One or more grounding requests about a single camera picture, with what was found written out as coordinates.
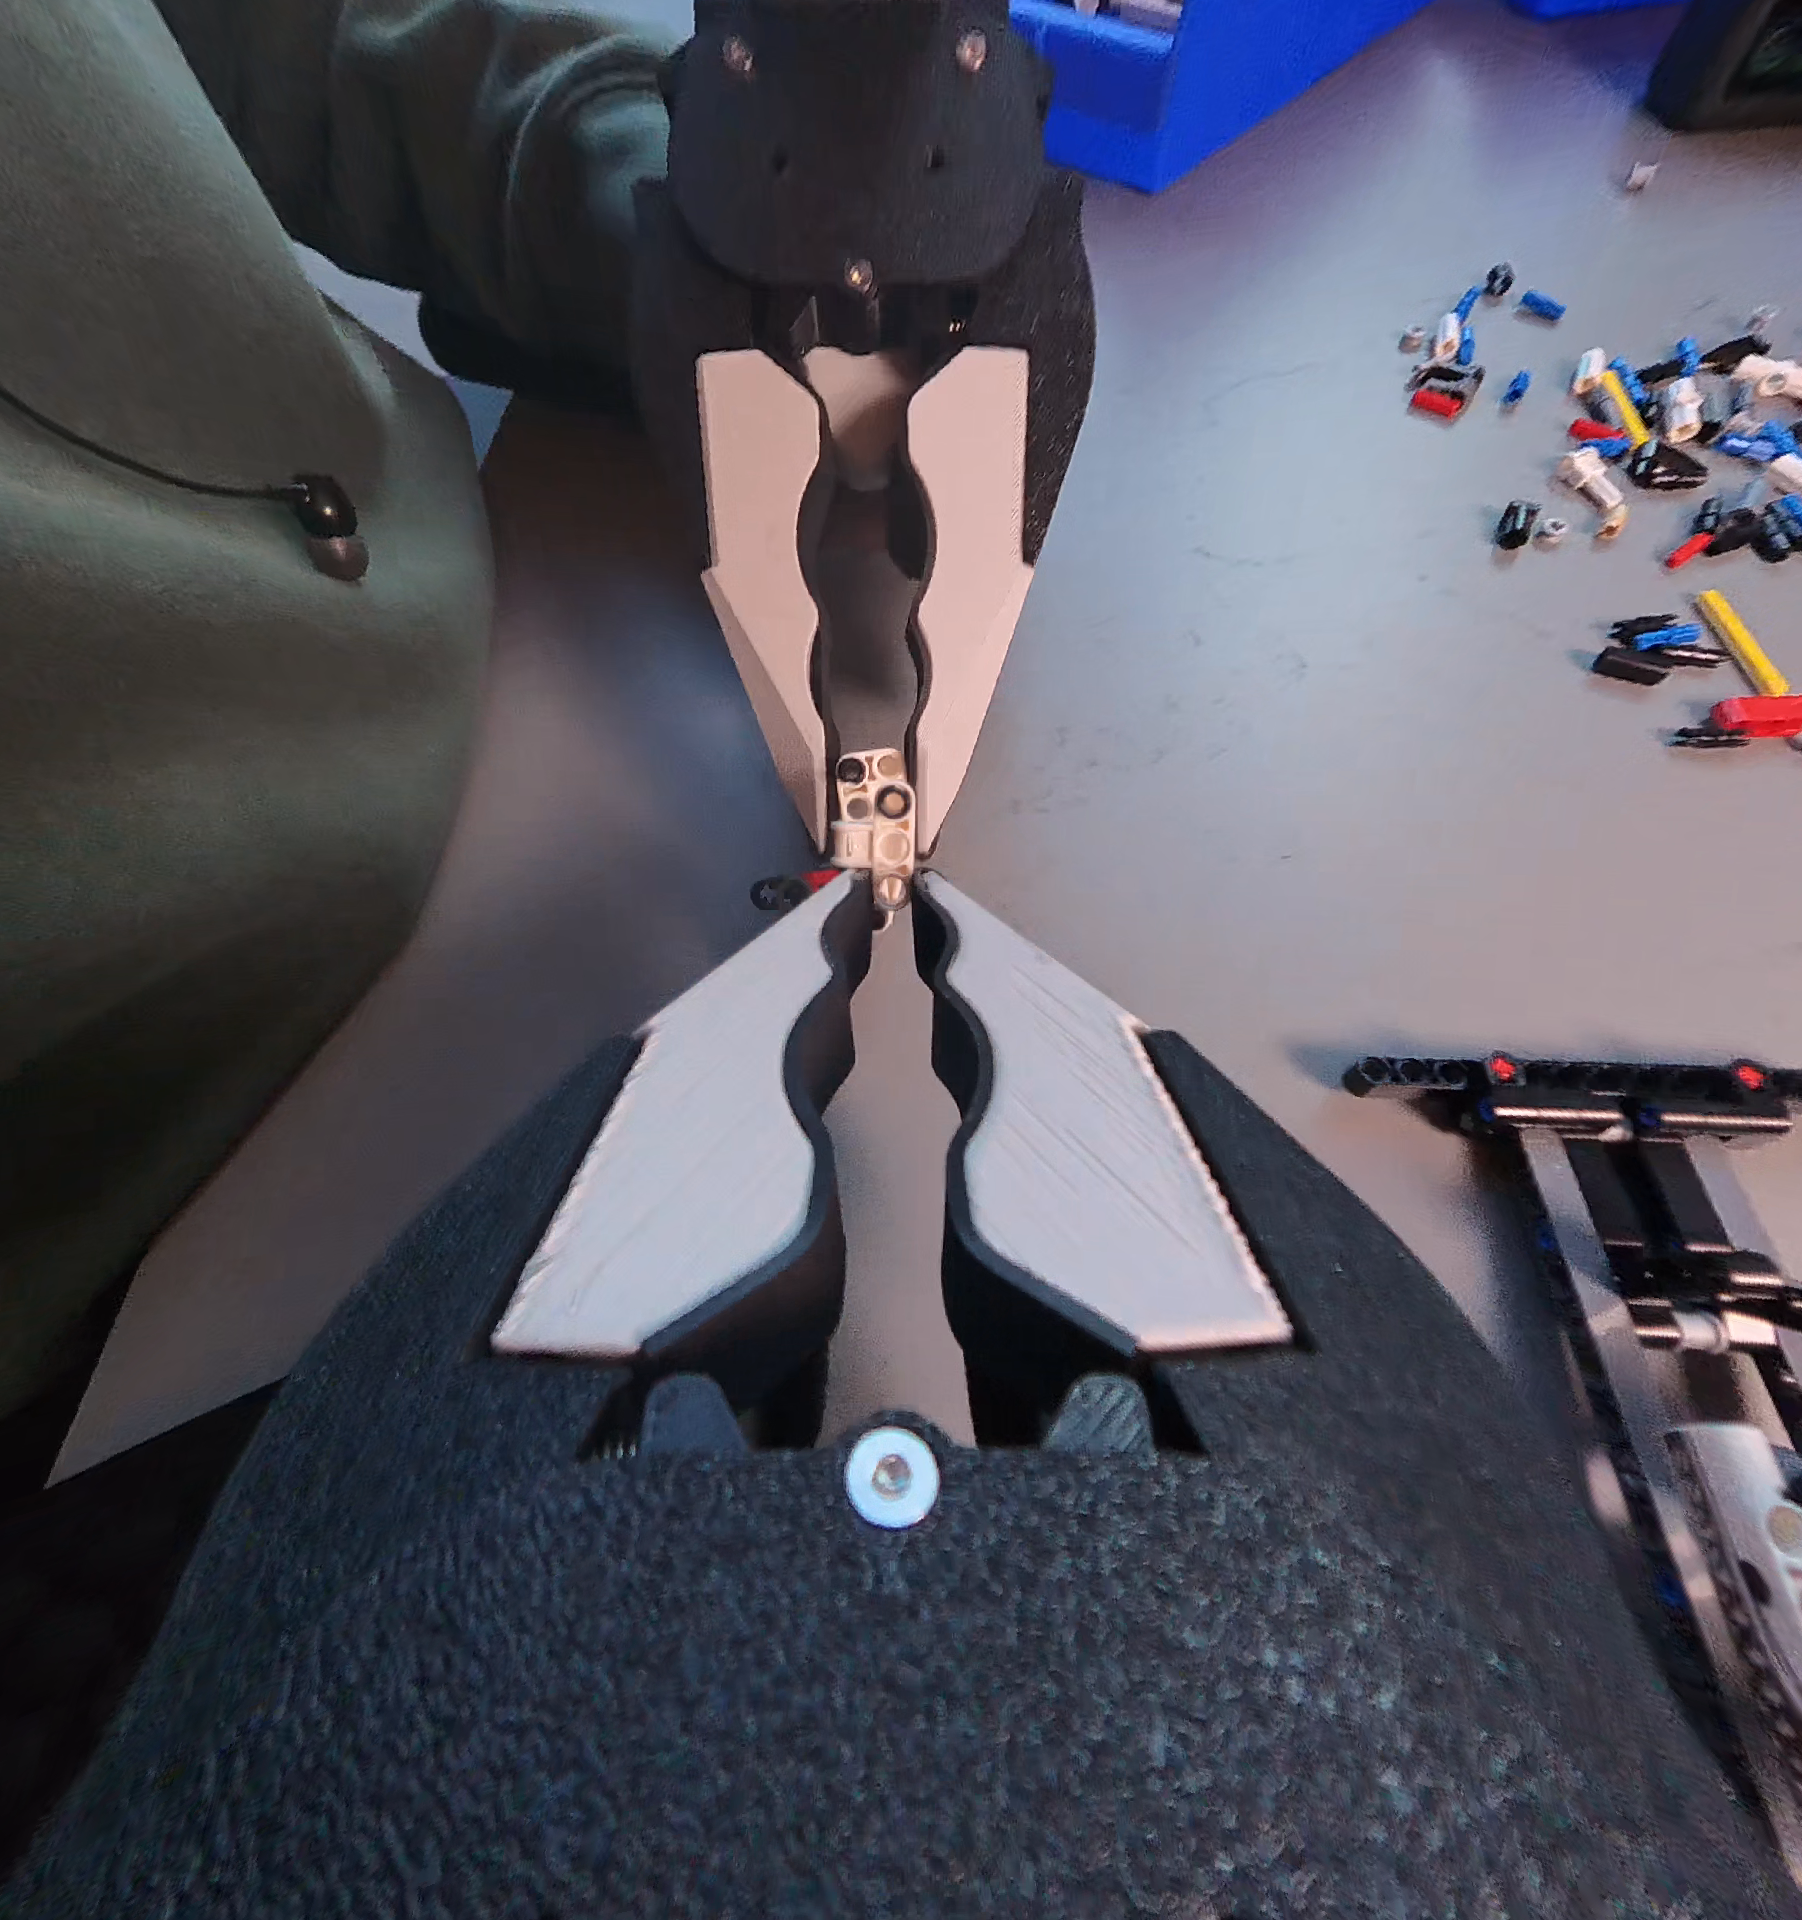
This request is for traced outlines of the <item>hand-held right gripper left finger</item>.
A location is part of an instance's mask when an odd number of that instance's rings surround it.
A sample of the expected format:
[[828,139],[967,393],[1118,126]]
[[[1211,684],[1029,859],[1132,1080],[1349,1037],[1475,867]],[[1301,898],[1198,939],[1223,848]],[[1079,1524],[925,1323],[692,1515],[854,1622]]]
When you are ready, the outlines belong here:
[[635,1058],[491,1344],[507,1356],[659,1354],[791,1249],[816,1148],[787,1091],[796,1020],[836,979],[834,879],[638,1032]]

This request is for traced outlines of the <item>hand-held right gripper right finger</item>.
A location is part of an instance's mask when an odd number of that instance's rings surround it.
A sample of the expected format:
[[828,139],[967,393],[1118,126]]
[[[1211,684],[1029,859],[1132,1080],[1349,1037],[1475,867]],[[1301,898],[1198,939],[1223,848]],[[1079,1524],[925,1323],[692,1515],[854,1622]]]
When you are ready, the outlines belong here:
[[963,895],[915,887],[935,1010],[972,1046],[948,1198],[985,1273],[1118,1356],[1292,1343],[1125,1005]]

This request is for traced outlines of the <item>person's green sweater torso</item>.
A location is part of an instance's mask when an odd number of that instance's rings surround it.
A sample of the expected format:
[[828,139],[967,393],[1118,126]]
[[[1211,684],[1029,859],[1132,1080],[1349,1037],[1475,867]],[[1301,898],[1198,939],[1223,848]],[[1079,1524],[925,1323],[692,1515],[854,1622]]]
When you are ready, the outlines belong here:
[[0,1455],[402,945],[491,636],[458,404],[171,6],[0,4]]

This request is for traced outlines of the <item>pile of small toy brick parts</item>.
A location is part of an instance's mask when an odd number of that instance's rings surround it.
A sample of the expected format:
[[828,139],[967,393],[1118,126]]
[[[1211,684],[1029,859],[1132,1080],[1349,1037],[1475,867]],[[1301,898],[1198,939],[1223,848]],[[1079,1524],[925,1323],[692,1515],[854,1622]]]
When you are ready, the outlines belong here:
[[[1739,333],[1715,345],[1681,335],[1648,363],[1602,346],[1580,350],[1561,387],[1561,442],[1549,455],[1562,508],[1515,495],[1492,519],[1492,554],[1557,548],[1576,532],[1606,547],[1634,508],[1667,500],[1678,522],[1657,556],[1661,578],[1701,574],[1735,554],[1769,565],[1802,558],[1802,348],[1772,345],[1775,319],[1760,305]],[[1673,610],[1608,618],[1585,667],[1594,680],[1642,692],[1717,672],[1725,692],[1668,731],[1668,748],[1776,744],[1802,757],[1802,688],[1723,587],[1686,586]]]

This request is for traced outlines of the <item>grey desk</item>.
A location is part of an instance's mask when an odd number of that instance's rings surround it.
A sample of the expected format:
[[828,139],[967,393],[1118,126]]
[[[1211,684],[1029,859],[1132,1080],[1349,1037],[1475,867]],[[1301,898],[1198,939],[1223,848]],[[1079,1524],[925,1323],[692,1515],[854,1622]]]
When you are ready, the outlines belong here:
[[[1664,604],[1667,516],[1614,548],[1487,556],[1559,431],[1549,327],[1484,327],[1535,369],[1512,419],[1408,423],[1393,338],[1424,296],[1512,255],[1561,333],[1673,341],[1763,301],[1802,319],[1802,131],[1671,137],[1636,110],[1675,6],[1531,20],[1431,4],[1162,194],[1086,193],[1102,308],[1081,452],[948,838],[954,881],[1148,1020],[1185,1032],[1357,1190],[1474,1316],[1552,1448],[1585,1441],[1509,1179],[1334,1077],[1363,1051],[1512,1042],[1802,1063],[1802,767],[1657,745],[1668,692],[1583,688],[1602,612]],[[476,1147],[746,930],[744,879],[791,815],[629,430],[461,388],[485,452],[503,628],[493,707],[414,945],[158,1245],[73,1424],[98,1467],[278,1374],[318,1311]],[[822,1431],[878,1405],[967,1418],[933,1273],[952,1099],[926,988],[880,939],[857,1065],[830,1108],[848,1317]],[[602,1811],[638,1762],[693,1759],[684,1825],[578,1916],[1246,1916],[1239,1857],[1177,1790],[1233,1733],[1178,1644],[1110,1733],[1042,1746],[1032,1684],[1082,1656],[1125,1552],[1074,1589],[1041,1552],[1032,1651],[1008,1651],[998,1554],[979,1625],[954,1589],[848,1583],[839,1660],[791,1599],[737,1639],[687,1627],[679,1699],[824,1681],[846,1756],[768,1721],[721,1746],[609,1733]]]

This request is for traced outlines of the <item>blue plastic bin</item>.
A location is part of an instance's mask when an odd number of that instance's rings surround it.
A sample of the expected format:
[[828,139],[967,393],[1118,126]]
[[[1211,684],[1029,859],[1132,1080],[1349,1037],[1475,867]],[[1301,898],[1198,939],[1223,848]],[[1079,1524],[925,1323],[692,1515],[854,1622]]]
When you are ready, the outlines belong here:
[[1053,71],[1048,156],[1159,190],[1424,10],[1421,2],[1011,2]]

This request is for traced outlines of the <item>black toy vehicle chassis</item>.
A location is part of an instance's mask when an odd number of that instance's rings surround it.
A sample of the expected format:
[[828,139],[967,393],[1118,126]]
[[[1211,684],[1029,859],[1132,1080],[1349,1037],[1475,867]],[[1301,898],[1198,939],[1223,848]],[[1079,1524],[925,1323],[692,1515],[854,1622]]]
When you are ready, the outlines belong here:
[[1802,1068],[1357,1058],[1516,1164],[1671,1679],[1802,1887],[1802,1280],[1734,1172]]

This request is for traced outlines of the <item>small white toy brick assembly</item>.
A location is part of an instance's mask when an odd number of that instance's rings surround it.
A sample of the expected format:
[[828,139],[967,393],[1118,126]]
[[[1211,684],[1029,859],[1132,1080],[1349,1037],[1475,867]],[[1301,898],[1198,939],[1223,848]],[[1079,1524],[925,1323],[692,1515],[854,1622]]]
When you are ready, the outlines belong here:
[[905,906],[917,870],[917,796],[899,748],[869,748],[836,762],[827,861],[869,876],[875,911]]

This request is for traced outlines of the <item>person's left forearm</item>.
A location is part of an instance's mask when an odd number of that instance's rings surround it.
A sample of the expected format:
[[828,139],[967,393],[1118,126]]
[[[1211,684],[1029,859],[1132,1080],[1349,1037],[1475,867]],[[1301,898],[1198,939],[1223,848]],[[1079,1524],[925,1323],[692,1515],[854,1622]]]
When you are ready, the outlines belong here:
[[578,4],[203,4],[168,28],[284,231],[360,279],[520,322],[632,283],[663,37]]

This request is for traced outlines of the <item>small black electronic device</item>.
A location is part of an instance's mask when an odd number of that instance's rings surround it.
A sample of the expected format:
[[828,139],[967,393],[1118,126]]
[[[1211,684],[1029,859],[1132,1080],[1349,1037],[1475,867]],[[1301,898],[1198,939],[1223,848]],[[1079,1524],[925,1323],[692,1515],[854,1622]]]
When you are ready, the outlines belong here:
[[1692,2],[1642,105],[1676,133],[1802,124],[1802,2]]

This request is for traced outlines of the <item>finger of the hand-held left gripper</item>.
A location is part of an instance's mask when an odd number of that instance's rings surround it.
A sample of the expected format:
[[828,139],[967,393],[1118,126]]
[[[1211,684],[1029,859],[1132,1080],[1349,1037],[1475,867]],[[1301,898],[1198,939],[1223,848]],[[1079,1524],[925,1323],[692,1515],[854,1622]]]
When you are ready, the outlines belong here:
[[773,768],[816,850],[828,831],[828,745],[814,692],[822,614],[804,556],[830,490],[821,399],[747,348],[695,361],[706,532],[701,582]]
[[1030,371],[1022,346],[961,346],[908,396],[899,456],[926,522],[908,633],[915,832],[939,831],[967,775],[1029,589],[1024,556]]

